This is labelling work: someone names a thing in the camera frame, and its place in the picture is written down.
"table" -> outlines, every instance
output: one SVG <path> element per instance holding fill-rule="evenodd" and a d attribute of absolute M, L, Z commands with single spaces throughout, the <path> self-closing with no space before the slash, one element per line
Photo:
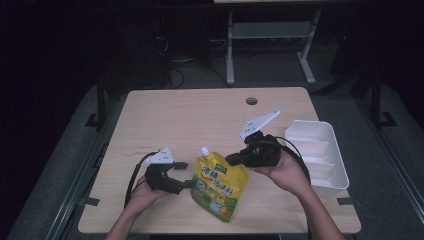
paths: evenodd
<path fill-rule="evenodd" d="M 246 99 L 254 97 L 256 105 Z M 149 152 L 169 147 L 175 161 L 189 163 L 186 170 L 168 172 L 180 181 L 191 179 L 200 148 L 208 146 L 223 156 L 245 147 L 239 133 L 244 121 L 280 109 L 262 131 L 283 136 L 295 119 L 318 120 L 303 88 L 245 88 L 133 91 L 125 102 L 90 198 L 79 222 L 84 233 L 106 233 L 121 213 L 135 165 Z M 147 167 L 142 165 L 141 176 Z M 346 190 L 322 197 L 324 205 L 344 233 L 361 228 L 353 205 L 337 203 Z M 146 234 L 253 234 L 305 233 L 306 218 L 298 200 L 267 177 L 252 173 L 230 223 L 223 223 L 200 208 L 188 189 L 159 200 L 134 223 L 132 232 Z"/>

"dark floor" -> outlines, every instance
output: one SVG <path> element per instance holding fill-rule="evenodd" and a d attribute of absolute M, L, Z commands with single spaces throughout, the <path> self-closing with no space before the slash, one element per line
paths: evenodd
<path fill-rule="evenodd" d="M 236 57 L 234 87 L 299 86 L 311 93 L 340 77 L 328 73 L 336 43 L 317 42 L 313 45 L 308 57 L 317 79 L 313 86 L 306 83 L 297 62 L 298 45 L 282 46 L 278 51 Z M 184 75 L 183 89 L 226 87 L 222 79 L 225 77 L 224 56 L 212 58 L 210 68 L 200 64 L 191 62 L 176 67 L 179 72 L 171 72 L 173 84 L 178 85 Z M 335 130 L 350 179 L 348 191 L 362 223 L 359 233 L 346 237 L 421 239 L 424 225 L 415 208 L 422 199 L 413 199 L 412 196 L 417 195 L 410 194 L 406 183 L 412 182 L 418 192 L 424 192 L 424 133 L 405 110 L 399 95 L 384 84 L 381 112 L 389 112 L 397 126 L 377 130 L 369 120 L 370 95 L 358 100 L 349 94 L 354 82 L 324 96 L 311 95 L 320 120 L 329 122 Z M 101 131 L 85 126 L 89 116 L 96 113 L 96 103 L 96 88 L 93 87 L 63 133 L 9 239 L 104 238 L 104 235 L 78 231 L 78 220 L 83 211 L 83 204 L 78 203 L 83 203 L 81 196 L 89 193 L 91 177 L 96 173 L 93 164 L 111 137 L 125 95 L 121 101 L 107 101 L 107 122 Z M 306 239 L 306 235 L 283 234 L 281 237 Z M 148 238 L 147 235 L 130 236 L 130 239 Z"/>

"hand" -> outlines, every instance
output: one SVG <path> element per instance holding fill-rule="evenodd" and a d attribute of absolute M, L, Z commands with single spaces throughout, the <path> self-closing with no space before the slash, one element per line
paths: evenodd
<path fill-rule="evenodd" d="M 134 213 L 138 217 L 157 200 L 171 194 L 162 190 L 152 190 L 145 181 L 144 176 L 138 179 L 132 196 L 124 209 L 125 212 Z"/>
<path fill-rule="evenodd" d="M 138 179 L 130 201 L 106 236 L 107 240 L 127 239 L 132 224 L 143 211 L 152 206 L 157 200 L 170 195 L 170 193 L 162 190 L 152 190 L 145 181 L 146 178 L 144 176 Z"/>
<path fill-rule="evenodd" d="M 257 167 L 251 168 L 251 170 L 269 177 L 278 187 L 291 192 L 295 196 L 311 190 L 311 185 L 299 164 L 283 150 L 281 150 L 277 166 Z"/>

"black controller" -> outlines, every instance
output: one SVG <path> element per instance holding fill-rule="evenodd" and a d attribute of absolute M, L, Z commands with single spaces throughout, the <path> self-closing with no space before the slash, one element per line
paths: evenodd
<path fill-rule="evenodd" d="M 264 136 L 261 131 L 247 136 L 244 139 L 244 143 L 247 145 L 245 149 L 238 153 L 230 154 L 225 158 L 231 166 L 243 164 L 246 167 L 275 167 L 280 161 L 281 150 L 283 150 L 296 160 L 310 181 L 308 168 L 303 162 L 300 152 L 292 143 L 290 144 L 292 144 L 298 154 L 287 146 L 281 145 L 276 137 L 270 134 Z"/>

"plastic tray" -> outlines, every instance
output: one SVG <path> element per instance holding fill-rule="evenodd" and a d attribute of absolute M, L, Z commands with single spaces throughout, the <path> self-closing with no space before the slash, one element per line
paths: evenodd
<path fill-rule="evenodd" d="M 332 196 L 349 187 L 336 136 L 329 123 L 295 120 L 285 135 L 302 154 L 312 187 L 319 196 Z"/>

